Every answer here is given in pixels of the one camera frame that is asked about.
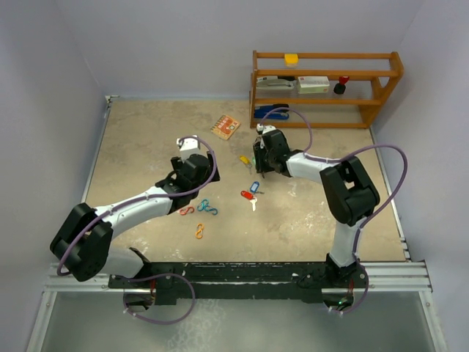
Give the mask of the teal carabiner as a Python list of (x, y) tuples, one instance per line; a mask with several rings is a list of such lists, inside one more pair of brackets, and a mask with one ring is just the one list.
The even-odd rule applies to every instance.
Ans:
[(205, 212), (208, 212), (208, 213), (211, 213), (211, 214), (214, 215), (214, 216), (216, 216), (216, 215), (218, 214), (218, 209), (217, 209), (217, 208), (214, 208), (214, 207), (212, 207), (212, 206), (209, 206), (209, 205), (207, 205), (207, 206), (204, 207), (204, 211), (205, 211)]
[(203, 199), (196, 207), (198, 211), (204, 211), (205, 208), (210, 204), (208, 199)]

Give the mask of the red carabiner clip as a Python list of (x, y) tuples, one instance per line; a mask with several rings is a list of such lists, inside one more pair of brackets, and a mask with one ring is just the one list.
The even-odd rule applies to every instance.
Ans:
[(186, 208), (182, 208), (182, 209), (179, 210), (179, 214), (181, 216), (185, 216), (185, 215), (188, 215), (188, 214), (194, 213), (194, 212), (195, 212), (195, 208), (192, 207), (192, 206), (188, 206)]

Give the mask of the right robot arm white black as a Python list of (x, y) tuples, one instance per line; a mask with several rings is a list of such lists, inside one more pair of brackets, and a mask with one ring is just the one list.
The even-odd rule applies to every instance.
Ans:
[(261, 125), (254, 142), (256, 171), (276, 172), (319, 183), (329, 211), (336, 220), (332, 249), (325, 260), (325, 277), (334, 287), (351, 280), (358, 268), (361, 230), (380, 204), (380, 195), (361, 161), (355, 156), (345, 161), (319, 158), (289, 147), (282, 131)]

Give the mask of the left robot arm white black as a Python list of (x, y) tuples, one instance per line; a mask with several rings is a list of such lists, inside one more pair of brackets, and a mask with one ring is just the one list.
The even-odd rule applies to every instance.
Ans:
[(85, 282), (97, 274), (124, 276), (134, 287), (148, 284), (148, 260), (137, 249), (113, 250), (119, 235), (151, 219), (167, 216), (189, 205), (199, 190), (220, 179), (215, 154), (174, 157), (166, 178), (141, 194), (106, 206), (76, 205), (50, 245), (59, 260), (57, 274)]

